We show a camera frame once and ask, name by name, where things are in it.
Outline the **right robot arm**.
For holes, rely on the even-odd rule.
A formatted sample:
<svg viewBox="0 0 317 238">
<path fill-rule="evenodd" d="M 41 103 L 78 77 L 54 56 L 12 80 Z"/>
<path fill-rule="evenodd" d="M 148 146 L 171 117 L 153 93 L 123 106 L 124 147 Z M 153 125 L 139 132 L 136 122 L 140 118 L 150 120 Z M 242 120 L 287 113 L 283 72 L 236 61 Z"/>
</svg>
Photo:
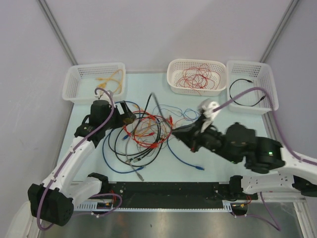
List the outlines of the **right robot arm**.
<svg viewBox="0 0 317 238">
<path fill-rule="evenodd" d="M 203 121 L 172 130 L 193 153 L 200 148 L 217 154 L 227 161 L 238 164 L 245 162 L 246 169 L 257 173 L 256 176 L 234 175 L 229 180 L 224 199 L 240 199 L 263 191 L 297 190 L 303 196 L 316 197 L 317 171 L 296 161 L 280 142 L 256 135 L 255 130 L 236 122 L 225 133 L 213 125 L 202 130 Z"/>
</svg>

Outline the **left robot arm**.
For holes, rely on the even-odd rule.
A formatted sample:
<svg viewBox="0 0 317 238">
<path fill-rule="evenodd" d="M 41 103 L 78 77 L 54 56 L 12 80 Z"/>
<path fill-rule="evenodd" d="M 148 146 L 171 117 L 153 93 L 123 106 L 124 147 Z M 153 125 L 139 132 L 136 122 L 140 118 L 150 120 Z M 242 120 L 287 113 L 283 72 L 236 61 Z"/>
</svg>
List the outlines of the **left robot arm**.
<svg viewBox="0 0 317 238">
<path fill-rule="evenodd" d="M 77 127 L 63 159 L 46 179 L 40 184 L 32 184 L 28 189 L 31 214 L 37 223 L 46 221 L 64 226 L 78 205 L 94 195 L 104 198 L 109 194 L 106 176 L 91 173 L 77 185 L 72 185 L 73 179 L 103 140 L 107 130 L 122 128 L 135 119 L 126 101 L 111 104 L 105 100 L 95 100 L 91 104 L 90 113 Z"/>
</svg>

